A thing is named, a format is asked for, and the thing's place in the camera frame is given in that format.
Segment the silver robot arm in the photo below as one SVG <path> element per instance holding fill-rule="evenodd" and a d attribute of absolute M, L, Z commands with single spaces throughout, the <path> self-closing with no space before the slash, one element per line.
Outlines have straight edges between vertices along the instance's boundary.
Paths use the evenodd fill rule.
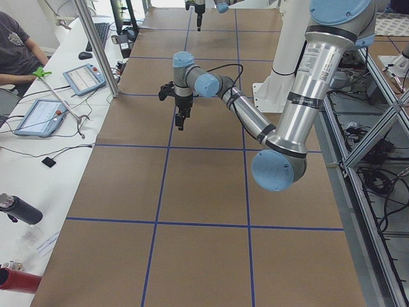
<path fill-rule="evenodd" d="M 241 2 L 242 0 L 214 0 L 215 7 L 219 13 L 226 13 L 231 5 Z M 190 7 L 194 8 L 194 12 L 197 14 L 196 27 L 197 31 L 201 31 L 203 14 L 206 11 L 205 0 L 185 0 L 185 9 L 190 10 Z"/>
<path fill-rule="evenodd" d="M 189 52 L 173 56 L 173 96 L 180 110 L 176 126 L 182 128 L 189 117 L 193 93 L 218 96 L 264 146 L 253 158 L 251 171 L 258 185 L 268 191 L 285 190 L 303 176 L 307 168 L 305 142 L 342 55 L 373 42 L 374 1 L 311 1 L 309 11 L 306 48 L 278 125 L 270 123 L 231 78 L 203 70 Z"/>

